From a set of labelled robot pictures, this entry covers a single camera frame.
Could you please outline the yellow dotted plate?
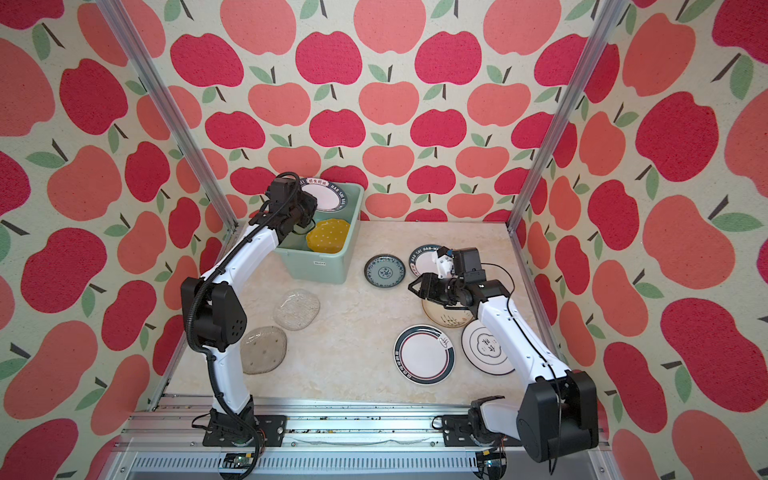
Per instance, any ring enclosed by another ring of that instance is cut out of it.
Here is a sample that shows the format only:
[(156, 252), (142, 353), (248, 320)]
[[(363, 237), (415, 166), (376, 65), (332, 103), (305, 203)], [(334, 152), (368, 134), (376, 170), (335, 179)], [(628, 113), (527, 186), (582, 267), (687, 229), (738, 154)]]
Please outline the yellow dotted plate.
[(336, 254), (343, 250), (350, 224), (342, 219), (320, 221), (307, 233), (307, 247), (317, 253)]

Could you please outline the large green red ring plate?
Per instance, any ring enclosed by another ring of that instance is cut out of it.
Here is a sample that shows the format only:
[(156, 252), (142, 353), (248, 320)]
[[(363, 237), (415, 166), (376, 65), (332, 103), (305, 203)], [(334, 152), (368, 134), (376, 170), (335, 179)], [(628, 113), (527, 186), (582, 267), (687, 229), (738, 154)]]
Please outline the large green red ring plate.
[(394, 343), (393, 358), (403, 377), (424, 386), (446, 380), (456, 364), (453, 342), (442, 330), (430, 325), (403, 330)]

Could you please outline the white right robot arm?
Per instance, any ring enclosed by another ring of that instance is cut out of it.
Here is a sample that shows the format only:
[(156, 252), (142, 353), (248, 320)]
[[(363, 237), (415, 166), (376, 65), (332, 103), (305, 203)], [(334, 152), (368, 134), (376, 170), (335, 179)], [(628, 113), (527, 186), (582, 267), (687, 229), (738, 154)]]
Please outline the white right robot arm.
[(408, 286), (423, 300), (467, 310), (487, 328), (511, 361), (525, 389), (521, 401), (491, 396), (472, 402), (468, 420), (473, 440), (496, 446), (521, 442), (532, 460), (556, 464), (565, 455), (599, 443), (597, 389), (585, 372), (561, 361), (523, 319), (510, 291), (486, 276), (475, 248), (439, 247), (429, 269)]

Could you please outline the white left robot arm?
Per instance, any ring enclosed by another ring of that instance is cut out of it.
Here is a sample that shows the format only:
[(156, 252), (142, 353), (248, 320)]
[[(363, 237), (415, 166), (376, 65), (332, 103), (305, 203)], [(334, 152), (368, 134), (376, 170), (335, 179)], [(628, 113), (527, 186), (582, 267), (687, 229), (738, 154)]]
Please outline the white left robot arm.
[(247, 315), (239, 292), (286, 237), (311, 224), (317, 207), (316, 198), (302, 191), (294, 172), (277, 175), (266, 197), (225, 257), (201, 277), (185, 279), (180, 287), (186, 341), (192, 351), (205, 357), (214, 396), (205, 427), (206, 446), (252, 447), (257, 452), (266, 446), (240, 358)]

